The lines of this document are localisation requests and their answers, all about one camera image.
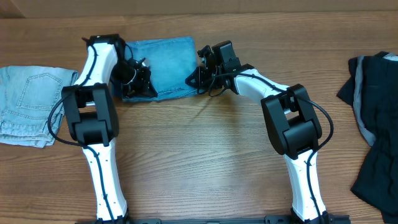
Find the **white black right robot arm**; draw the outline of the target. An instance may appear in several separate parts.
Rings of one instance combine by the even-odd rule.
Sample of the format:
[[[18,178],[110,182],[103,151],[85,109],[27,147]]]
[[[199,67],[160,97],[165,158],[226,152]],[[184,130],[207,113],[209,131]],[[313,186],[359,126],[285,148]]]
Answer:
[[[198,94],[231,90],[259,103],[267,134],[275,151],[284,157],[292,187],[292,223],[333,223],[320,194],[317,174],[318,141],[322,128],[303,85],[281,85],[241,64],[231,41],[197,52],[201,65],[185,82]]]

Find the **medium blue jeans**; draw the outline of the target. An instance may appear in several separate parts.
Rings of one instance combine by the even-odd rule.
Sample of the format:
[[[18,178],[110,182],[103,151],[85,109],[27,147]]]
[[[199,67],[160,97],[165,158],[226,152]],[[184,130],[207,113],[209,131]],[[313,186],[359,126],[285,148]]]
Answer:
[[[185,83],[185,79],[197,68],[195,42],[190,36],[171,39],[152,39],[128,42],[125,57],[144,59],[151,71],[150,81],[156,97],[122,96],[121,85],[115,83],[111,93],[124,102],[151,102],[174,100],[195,96],[197,89]]]

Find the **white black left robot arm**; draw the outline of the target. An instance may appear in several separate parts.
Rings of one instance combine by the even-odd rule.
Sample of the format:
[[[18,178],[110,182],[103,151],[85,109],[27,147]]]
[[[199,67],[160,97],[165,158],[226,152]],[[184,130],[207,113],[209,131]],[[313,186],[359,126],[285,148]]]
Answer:
[[[116,164],[119,119],[108,84],[116,82],[123,96],[158,95],[143,59],[126,58],[129,48],[118,34],[85,39],[88,58],[80,78],[62,89],[55,108],[63,106],[72,140],[82,148],[96,195],[95,223],[130,223]]]

